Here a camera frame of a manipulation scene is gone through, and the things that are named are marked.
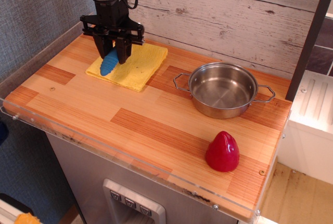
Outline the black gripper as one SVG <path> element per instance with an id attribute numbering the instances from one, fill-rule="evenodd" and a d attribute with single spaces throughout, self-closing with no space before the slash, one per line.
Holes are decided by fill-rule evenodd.
<path id="1" fill-rule="evenodd" d="M 144 26 L 129 18 L 131 7 L 127 0 L 93 0 L 96 14 L 81 16 L 86 35 L 93 34 L 92 25 L 97 27 L 93 34 L 95 45 L 101 58 L 113 49 L 113 40 L 118 55 L 119 64 L 124 64 L 132 52 L 132 44 L 144 43 Z"/>

